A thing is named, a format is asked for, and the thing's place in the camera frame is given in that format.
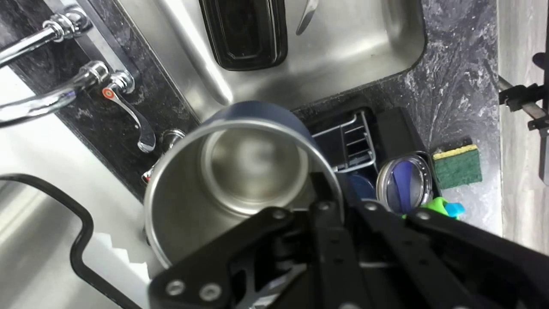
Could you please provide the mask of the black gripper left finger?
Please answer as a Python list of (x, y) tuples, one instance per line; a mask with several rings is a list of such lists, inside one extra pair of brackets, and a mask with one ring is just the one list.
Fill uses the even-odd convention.
[(265, 208), (154, 276), (151, 309), (319, 309), (314, 211)]

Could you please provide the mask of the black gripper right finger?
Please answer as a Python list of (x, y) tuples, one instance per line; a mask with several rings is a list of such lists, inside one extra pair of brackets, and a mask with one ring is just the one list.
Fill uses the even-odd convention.
[(549, 257), (430, 209), (310, 177), (314, 309), (549, 309)]

